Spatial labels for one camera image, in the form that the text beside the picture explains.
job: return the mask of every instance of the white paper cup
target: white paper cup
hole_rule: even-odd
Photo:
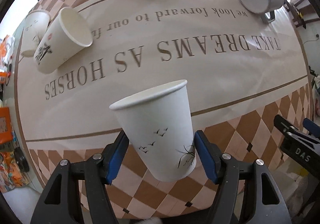
[[[35,10],[27,15],[22,35],[22,56],[33,57],[47,30],[50,19],[50,14],[46,10]]]
[[[196,166],[187,81],[144,90],[110,106],[152,175],[160,181],[188,176]]]
[[[75,10],[64,7],[51,23],[35,54],[38,71],[49,74],[93,42],[86,20]]]

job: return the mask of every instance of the grass illustration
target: grass illustration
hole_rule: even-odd
[[[180,152],[180,153],[182,153],[183,155],[180,157],[180,160],[179,160],[179,163],[178,163],[178,168],[179,168],[179,166],[180,166],[180,163],[181,163],[181,160],[183,159],[183,157],[184,156],[186,156],[186,155],[189,155],[190,156],[190,158],[189,159],[187,159],[186,160],[186,162],[184,163],[184,165],[183,166],[185,166],[185,165],[187,165],[187,164],[189,164],[188,165],[188,167],[190,167],[192,164],[193,164],[193,162],[194,162],[194,160],[195,160],[195,157],[196,157],[196,150],[195,150],[195,146],[194,146],[194,144],[193,145],[191,145],[191,146],[188,146],[187,148],[185,147],[185,146],[183,146],[183,148],[185,149],[185,151],[179,151],[179,150],[177,150],[178,152]]]

